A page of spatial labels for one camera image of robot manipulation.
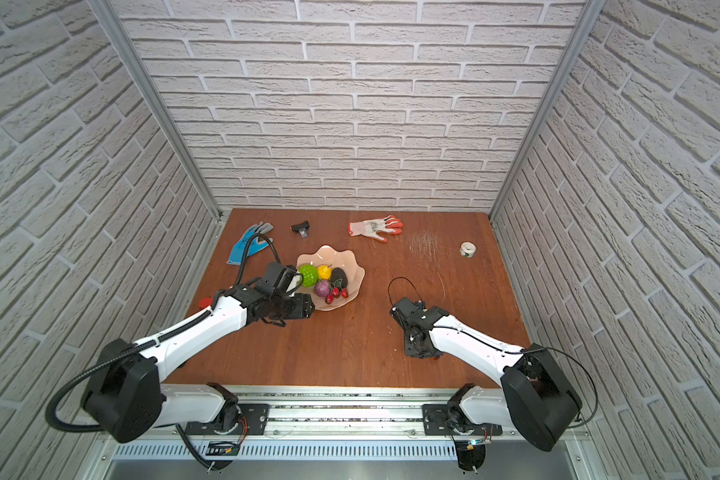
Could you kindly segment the green bumpy fake fruit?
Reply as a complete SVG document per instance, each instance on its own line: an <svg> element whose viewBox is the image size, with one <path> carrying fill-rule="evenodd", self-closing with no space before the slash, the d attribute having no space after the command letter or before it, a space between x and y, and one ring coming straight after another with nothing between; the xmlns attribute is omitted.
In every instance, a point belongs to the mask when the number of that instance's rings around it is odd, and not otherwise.
<svg viewBox="0 0 720 480"><path fill-rule="evenodd" d="M305 288L314 287L320 280L318 268L315 267L314 265L311 265L311 264L301 265L298 268L298 272L301 275L301 280L302 280L301 285Z"/></svg>

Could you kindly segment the purple fake passion fruit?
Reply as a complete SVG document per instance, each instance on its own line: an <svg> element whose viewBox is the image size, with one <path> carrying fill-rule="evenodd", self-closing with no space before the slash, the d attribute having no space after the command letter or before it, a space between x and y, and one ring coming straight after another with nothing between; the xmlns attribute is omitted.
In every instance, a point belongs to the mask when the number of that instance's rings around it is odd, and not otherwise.
<svg viewBox="0 0 720 480"><path fill-rule="evenodd" d="M332 294L333 286L328 280L321 279L314 286L313 293L319 298L325 299Z"/></svg>

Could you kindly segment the yellow fake lemon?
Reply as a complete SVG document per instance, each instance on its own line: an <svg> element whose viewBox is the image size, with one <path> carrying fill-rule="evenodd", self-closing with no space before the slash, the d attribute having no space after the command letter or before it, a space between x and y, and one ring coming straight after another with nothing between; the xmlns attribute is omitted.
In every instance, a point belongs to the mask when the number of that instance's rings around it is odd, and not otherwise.
<svg viewBox="0 0 720 480"><path fill-rule="evenodd" d="M320 280L329 280L332 275L332 267L330 265L320 265L317 268L318 277Z"/></svg>

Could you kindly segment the dark fake avocado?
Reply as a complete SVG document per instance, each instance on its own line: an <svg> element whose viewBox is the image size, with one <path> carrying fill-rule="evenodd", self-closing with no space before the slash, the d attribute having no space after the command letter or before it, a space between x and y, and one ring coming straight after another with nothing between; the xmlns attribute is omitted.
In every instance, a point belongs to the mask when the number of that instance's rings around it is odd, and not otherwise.
<svg viewBox="0 0 720 480"><path fill-rule="evenodd" d="M333 288L338 288L340 291L348 288L348 277L342 268L336 267L331 271L329 282Z"/></svg>

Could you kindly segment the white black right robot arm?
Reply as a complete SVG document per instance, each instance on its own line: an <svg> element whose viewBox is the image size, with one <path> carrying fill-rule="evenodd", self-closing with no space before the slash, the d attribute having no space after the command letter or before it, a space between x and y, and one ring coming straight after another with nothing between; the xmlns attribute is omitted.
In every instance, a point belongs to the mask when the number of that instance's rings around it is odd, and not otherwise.
<svg viewBox="0 0 720 480"><path fill-rule="evenodd" d="M475 384L462 386L444 407L449 434L496 433L511 426L539 450L552 450L581 412L582 400L550 349L511 345L460 322L449 312L403 298L390 315L403 329L412 358L448 354L477 369L502 390L500 397Z"/></svg>

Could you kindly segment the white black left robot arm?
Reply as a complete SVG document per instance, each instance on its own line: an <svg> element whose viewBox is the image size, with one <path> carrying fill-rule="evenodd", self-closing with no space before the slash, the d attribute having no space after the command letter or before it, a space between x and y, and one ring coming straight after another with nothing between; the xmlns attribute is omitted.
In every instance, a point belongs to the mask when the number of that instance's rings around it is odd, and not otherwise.
<svg viewBox="0 0 720 480"><path fill-rule="evenodd" d="M272 262L263 277L218 291L200 312L133 344L116 340L99 360L103 368L88 380L82 409L120 443L152 428L206 424L228 433L241 422L238 398L218 383L168 385L166 379L217 340L257 321L283 326L315 310L300 292L301 276Z"/></svg>

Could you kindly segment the pink wavy fruit bowl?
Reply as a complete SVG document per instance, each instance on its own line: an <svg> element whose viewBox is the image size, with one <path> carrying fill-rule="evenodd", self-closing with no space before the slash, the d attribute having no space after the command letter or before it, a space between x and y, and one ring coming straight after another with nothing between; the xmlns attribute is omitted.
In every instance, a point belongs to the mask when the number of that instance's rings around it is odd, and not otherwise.
<svg viewBox="0 0 720 480"><path fill-rule="evenodd" d="M314 254L302 254L296 266L305 274L298 293L308 293L318 311L331 311L354 300L365 277L351 250L324 245Z"/></svg>

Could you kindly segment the blue grey work glove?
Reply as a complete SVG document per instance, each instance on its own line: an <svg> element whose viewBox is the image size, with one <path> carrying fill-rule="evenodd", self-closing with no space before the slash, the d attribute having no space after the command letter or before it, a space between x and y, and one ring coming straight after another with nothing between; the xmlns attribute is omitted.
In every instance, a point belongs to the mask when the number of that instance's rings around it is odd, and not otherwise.
<svg viewBox="0 0 720 480"><path fill-rule="evenodd" d="M251 225L233 246L227 263L229 265L239 266L241 261L243 260L243 253L245 251L245 247L248 245L249 240L253 238L256 234L267 234L273 229L274 227L271 223L259 222L257 224ZM247 250L248 256L252 256L262 251L266 247L267 244L264 240L254 239Z"/></svg>

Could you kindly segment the small black clip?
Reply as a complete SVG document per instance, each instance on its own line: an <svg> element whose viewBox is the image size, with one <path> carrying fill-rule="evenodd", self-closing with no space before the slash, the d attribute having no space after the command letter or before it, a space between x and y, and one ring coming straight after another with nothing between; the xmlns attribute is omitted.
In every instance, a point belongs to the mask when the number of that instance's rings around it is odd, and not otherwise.
<svg viewBox="0 0 720 480"><path fill-rule="evenodd" d="M302 239L305 239L308 237L309 229L310 229L310 224L308 221L303 221L303 222L300 222L300 223L297 223L297 224L294 224L291 226L291 230L294 233L299 234Z"/></svg>

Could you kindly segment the white tape roll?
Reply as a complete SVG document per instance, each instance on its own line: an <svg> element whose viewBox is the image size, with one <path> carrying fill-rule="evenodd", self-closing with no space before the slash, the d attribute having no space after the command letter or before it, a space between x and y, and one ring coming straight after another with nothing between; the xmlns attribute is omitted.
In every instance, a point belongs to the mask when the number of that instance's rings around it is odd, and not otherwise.
<svg viewBox="0 0 720 480"><path fill-rule="evenodd" d="M463 242L460 245L460 255L464 258L472 258L476 253L476 246L472 242Z"/></svg>

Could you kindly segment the white red work glove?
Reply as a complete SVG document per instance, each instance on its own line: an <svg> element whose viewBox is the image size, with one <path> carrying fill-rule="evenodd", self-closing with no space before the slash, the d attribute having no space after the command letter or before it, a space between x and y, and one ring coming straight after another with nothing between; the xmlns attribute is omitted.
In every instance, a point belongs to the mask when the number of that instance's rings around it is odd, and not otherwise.
<svg viewBox="0 0 720 480"><path fill-rule="evenodd" d="M384 234L401 234L403 226L404 224L399 218L394 215L388 215L384 218L351 222L348 224L348 234L353 237L363 236L387 243L388 238L384 237Z"/></svg>

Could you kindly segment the red handled tool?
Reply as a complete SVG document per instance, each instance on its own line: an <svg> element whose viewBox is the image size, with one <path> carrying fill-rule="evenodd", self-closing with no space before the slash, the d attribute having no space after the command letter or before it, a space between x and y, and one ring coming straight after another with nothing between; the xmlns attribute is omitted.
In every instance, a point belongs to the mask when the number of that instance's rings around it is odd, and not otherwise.
<svg viewBox="0 0 720 480"><path fill-rule="evenodd" d="M198 303L198 307L199 307L200 309L211 308L212 305L213 305L213 298L212 298L212 297L202 298L202 299L199 301L199 303Z"/></svg>

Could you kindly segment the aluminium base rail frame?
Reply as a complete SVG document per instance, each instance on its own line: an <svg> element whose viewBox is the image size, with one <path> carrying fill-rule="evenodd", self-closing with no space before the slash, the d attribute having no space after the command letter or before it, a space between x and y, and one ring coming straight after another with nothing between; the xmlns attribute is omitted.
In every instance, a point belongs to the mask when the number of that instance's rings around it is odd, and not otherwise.
<svg viewBox="0 0 720 480"><path fill-rule="evenodd" d="M429 436L424 408L452 395L439 388L243 386L232 392L266 407L227 467L211 471L187 452L175 430L153 430L119 444L99 435L77 479L602 479L588 431L568 432L550 452L518 431L478 434L484 463L457 464L459 436Z"/></svg>

